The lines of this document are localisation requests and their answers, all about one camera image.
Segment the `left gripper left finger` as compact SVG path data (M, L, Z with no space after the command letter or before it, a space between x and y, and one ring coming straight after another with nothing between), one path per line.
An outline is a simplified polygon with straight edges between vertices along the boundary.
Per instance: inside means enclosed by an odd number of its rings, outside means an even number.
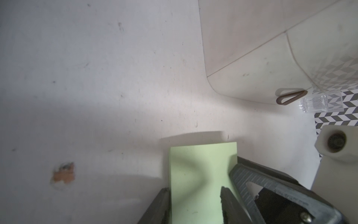
M138 224L168 224L170 223L171 192L169 188L162 188Z

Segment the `green sticky note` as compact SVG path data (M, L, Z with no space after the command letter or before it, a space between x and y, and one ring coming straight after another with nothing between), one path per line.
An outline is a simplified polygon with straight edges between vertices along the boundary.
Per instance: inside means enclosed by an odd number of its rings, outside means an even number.
M221 188L236 193L229 173L237 143L172 147L169 164L171 223L222 224Z

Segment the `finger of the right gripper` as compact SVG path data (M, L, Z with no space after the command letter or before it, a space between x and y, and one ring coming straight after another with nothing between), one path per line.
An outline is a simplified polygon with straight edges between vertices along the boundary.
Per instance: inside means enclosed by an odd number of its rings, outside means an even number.
M347 224L331 203L291 176L237 156L230 180L252 224Z

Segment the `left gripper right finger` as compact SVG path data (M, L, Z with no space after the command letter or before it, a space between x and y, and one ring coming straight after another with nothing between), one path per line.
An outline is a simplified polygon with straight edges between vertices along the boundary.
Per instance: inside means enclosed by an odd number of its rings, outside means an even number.
M221 188L221 204L224 224L251 224L252 221L229 188Z

